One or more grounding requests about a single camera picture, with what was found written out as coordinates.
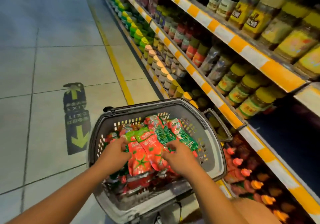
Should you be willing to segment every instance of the supermarket aisle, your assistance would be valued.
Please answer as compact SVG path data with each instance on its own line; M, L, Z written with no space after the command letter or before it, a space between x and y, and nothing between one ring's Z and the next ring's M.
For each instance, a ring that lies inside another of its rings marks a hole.
M102 0L89 3L134 103L158 100ZM87 0L0 0L0 23L4 223L84 171L91 126L127 101ZM104 219L91 196L72 223Z

